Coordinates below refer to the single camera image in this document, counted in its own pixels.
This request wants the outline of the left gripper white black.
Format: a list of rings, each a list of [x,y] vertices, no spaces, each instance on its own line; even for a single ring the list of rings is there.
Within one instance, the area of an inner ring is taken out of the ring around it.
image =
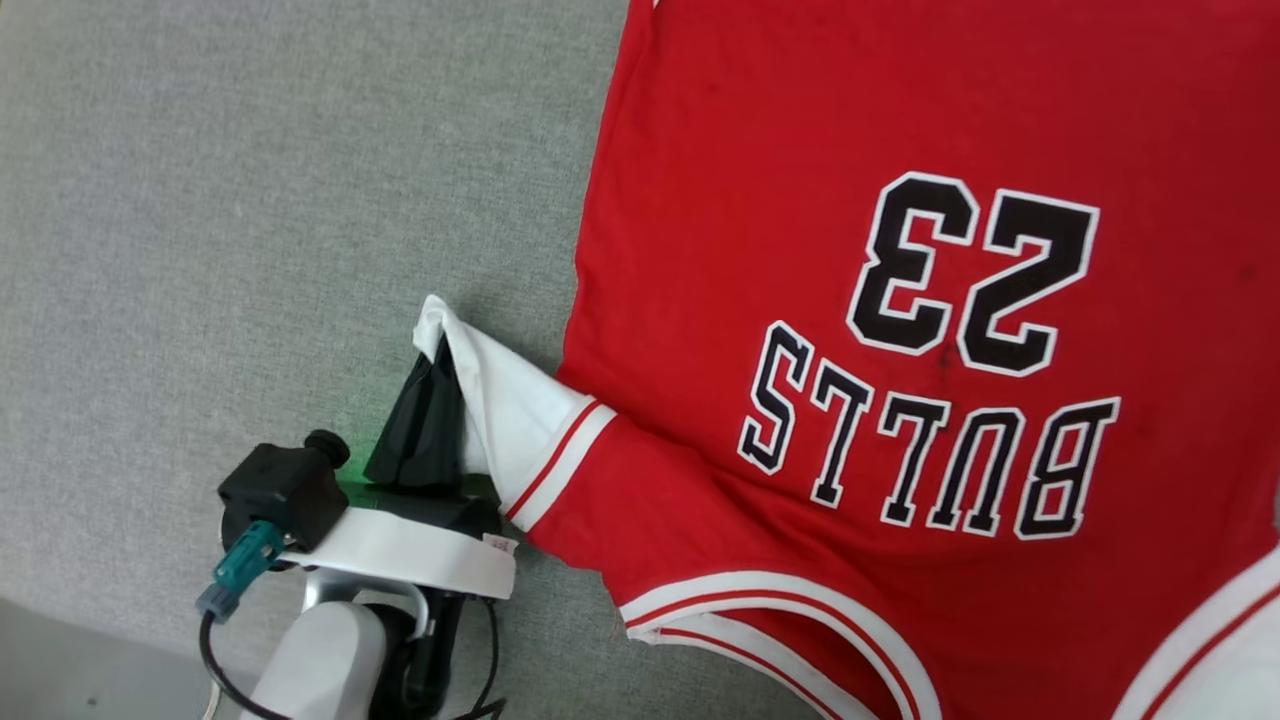
[[[457,594],[507,600],[515,543],[486,479],[460,483],[465,397],[451,343],[420,354],[393,404],[364,477],[342,482],[349,506],[314,550],[296,544],[283,561]]]

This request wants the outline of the red Bulls 23 jersey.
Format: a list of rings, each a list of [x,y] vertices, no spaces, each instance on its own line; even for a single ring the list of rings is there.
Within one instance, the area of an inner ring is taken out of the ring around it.
[[[1280,0],[631,0],[468,461],[823,720],[1280,720]]]

